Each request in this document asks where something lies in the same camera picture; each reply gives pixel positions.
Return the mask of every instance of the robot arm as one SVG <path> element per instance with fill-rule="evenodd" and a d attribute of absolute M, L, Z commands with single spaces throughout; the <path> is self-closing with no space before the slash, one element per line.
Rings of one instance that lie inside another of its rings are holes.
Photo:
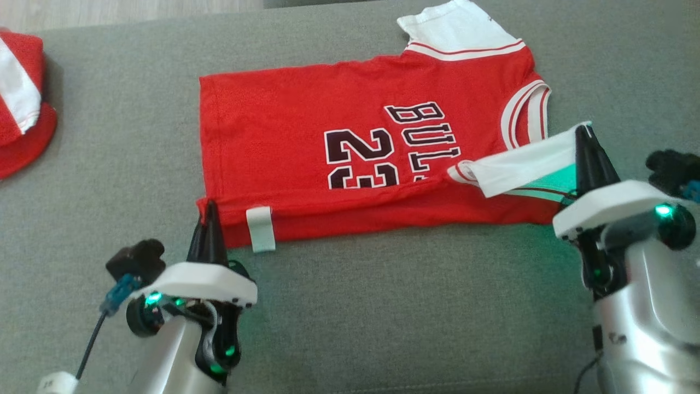
<path fill-rule="evenodd" d="M 601 390 L 700 394 L 700 311 L 672 253 L 692 242 L 693 217 L 649 184 L 620 182 L 588 126 L 577 130 L 577 168 L 576 199 L 553 225 L 580 251 L 594 293 Z"/>
<path fill-rule="evenodd" d="M 213 201 L 197 223 L 187 261 L 165 268 L 160 260 L 163 251 L 156 240 L 141 241 L 107 263 L 118 285 L 103 303 L 108 311 L 103 316 L 113 315 L 129 299 L 126 317 L 131 331 L 155 337 L 128 392 L 225 393 L 228 374 L 241 358 L 238 318 L 258 302 L 258 287 L 240 263 L 228 261 Z M 45 376 L 37 393 L 72 394 L 82 368 L 76 376 L 68 372 Z"/>

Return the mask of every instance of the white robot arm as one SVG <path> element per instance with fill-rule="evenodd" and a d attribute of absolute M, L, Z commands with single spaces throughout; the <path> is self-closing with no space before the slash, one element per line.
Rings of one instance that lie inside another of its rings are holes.
<path fill-rule="evenodd" d="M 693 216 L 645 182 L 620 182 L 589 126 L 577 130 L 577 169 L 588 173 L 553 225 L 594 293 L 602 392 L 700 394 L 700 308 L 672 253 L 692 242 Z"/>

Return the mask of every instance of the wooden floor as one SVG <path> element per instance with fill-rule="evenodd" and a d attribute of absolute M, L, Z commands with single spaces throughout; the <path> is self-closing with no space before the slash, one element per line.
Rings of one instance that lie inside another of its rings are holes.
<path fill-rule="evenodd" d="M 35 32 L 261 9 L 263 0 L 0 0 L 0 26 Z"/>

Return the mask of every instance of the couch cushion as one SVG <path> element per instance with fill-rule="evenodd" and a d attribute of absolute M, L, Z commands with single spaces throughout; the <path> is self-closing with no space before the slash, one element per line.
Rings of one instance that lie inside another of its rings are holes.
<path fill-rule="evenodd" d="M 75 372 L 120 247 L 156 237 L 166 261 L 185 257 L 204 193 L 198 76 L 399 53 L 396 18 L 440 2 L 42 32 L 59 125 L 35 164 L 0 183 L 1 391 Z M 700 150 L 698 13 L 679 1 L 479 4 L 532 48 L 554 92 L 552 132 L 591 119 L 624 178 L 646 177 L 654 149 Z M 593 356 L 578 256 L 550 227 L 405 229 L 230 254 L 260 288 L 240 321 L 233 393 L 560 394 Z M 145 345 L 123 315 L 108 320 L 80 391 L 125 392 Z M 595 392 L 593 374 L 585 385 Z"/>

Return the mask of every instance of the black cable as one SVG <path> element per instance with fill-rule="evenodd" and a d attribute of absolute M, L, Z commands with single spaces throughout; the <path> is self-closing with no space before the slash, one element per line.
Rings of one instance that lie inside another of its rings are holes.
<path fill-rule="evenodd" d="M 578 394 L 578 391 L 581 389 L 581 380 L 583 380 L 583 376 L 588 372 L 591 368 L 593 368 L 596 364 L 598 364 L 598 361 L 601 360 L 601 357 L 603 356 L 603 353 L 600 352 L 596 356 L 596 358 L 593 359 L 593 361 L 589 362 L 586 364 L 583 369 L 581 369 L 581 372 L 579 372 L 578 377 L 576 378 L 576 384 L 573 387 L 573 394 Z"/>
<path fill-rule="evenodd" d="M 83 371 L 85 371 L 85 365 L 88 363 L 88 358 L 90 357 L 90 352 L 92 351 L 92 346 L 95 344 L 95 339 L 97 338 L 97 334 L 99 333 L 99 329 L 102 327 L 102 323 L 104 323 L 104 319 L 106 319 L 106 318 L 107 318 L 107 312 L 104 311 L 99 316 L 99 320 L 97 321 L 97 324 L 94 326 L 94 330 L 92 331 L 92 336 L 90 337 L 90 341 L 87 343 L 87 348 L 85 349 L 85 354 L 83 354 L 83 361 L 80 362 L 80 367 L 78 367 L 78 373 L 76 373 L 76 380 L 80 380 L 81 376 L 83 375 Z"/>

